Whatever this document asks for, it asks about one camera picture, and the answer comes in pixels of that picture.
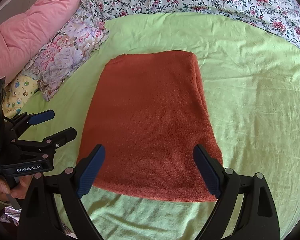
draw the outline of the person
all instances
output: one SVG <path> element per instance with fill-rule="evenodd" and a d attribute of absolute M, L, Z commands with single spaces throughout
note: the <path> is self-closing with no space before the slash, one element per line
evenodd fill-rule
<path fill-rule="evenodd" d="M 13 198 L 24 199 L 32 180 L 32 175 L 21 176 L 19 183 L 13 189 L 10 189 L 8 184 L 0 178 L 0 217 L 4 213 L 4 209 L 10 206 L 7 194 L 11 194 Z M 17 227 L 14 223 L 2 223 L 5 229 L 12 235 L 17 234 Z"/>

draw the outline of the red fabric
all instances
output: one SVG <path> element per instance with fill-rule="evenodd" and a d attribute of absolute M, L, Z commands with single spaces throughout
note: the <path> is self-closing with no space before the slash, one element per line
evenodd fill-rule
<path fill-rule="evenodd" d="M 101 74 L 78 161 L 103 144 L 106 159 L 94 186 L 154 200 L 214 201 L 193 161 L 198 143 L 222 162 L 196 56 L 121 55 Z"/>

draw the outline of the bed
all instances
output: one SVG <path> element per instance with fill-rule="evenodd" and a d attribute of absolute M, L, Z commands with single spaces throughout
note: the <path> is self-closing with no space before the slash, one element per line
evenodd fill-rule
<path fill-rule="evenodd" d="M 195 13 L 133 15 L 106 22 L 111 31 L 46 102 L 34 94 L 22 109 L 53 109 L 53 121 L 32 127 L 23 139 L 42 140 L 74 127 L 75 141 L 57 151 L 50 174 L 74 166 L 90 100 L 104 65 L 117 55 L 186 50 L 196 54 L 210 121 L 224 167 L 264 173 L 278 212 L 281 238 L 300 219 L 300 49 L 240 21 Z M 231 233 L 240 198 L 225 232 Z M 92 188 L 82 198 L 105 239 L 193 239 L 214 203 L 160 202 Z M 70 227 L 62 201 L 61 219 Z"/>

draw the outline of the metal pin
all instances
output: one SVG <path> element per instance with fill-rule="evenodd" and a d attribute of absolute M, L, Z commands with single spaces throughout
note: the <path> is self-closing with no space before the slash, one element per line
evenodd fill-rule
<path fill-rule="evenodd" d="M 66 174 L 71 174 L 72 172 L 73 172 L 73 168 L 72 167 L 69 167 L 69 168 L 65 169 L 65 173 Z"/>
<path fill-rule="evenodd" d="M 42 176 L 42 174 L 40 172 L 37 172 L 35 175 L 34 175 L 34 178 L 35 179 L 40 179 Z"/>
<path fill-rule="evenodd" d="M 226 172 L 226 174 L 231 175 L 233 173 L 233 169 L 231 169 L 231 168 L 225 168 L 225 172 Z"/>
<path fill-rule="evenodd" d="M 259 178 L 259 179 L 263 179 L 263 174 L 261 173 L 261 172 L 257 172 L 257 177 Z"/>

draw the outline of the pink quilt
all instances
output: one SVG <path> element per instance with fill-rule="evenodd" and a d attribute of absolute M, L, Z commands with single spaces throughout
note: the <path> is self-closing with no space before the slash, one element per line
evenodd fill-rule
<path fill-rule="evenodd" d="M 0 25 L 0 77 L 6 76 L 6 85 L 71 18 L 79 1 L 37 0 Z"/>

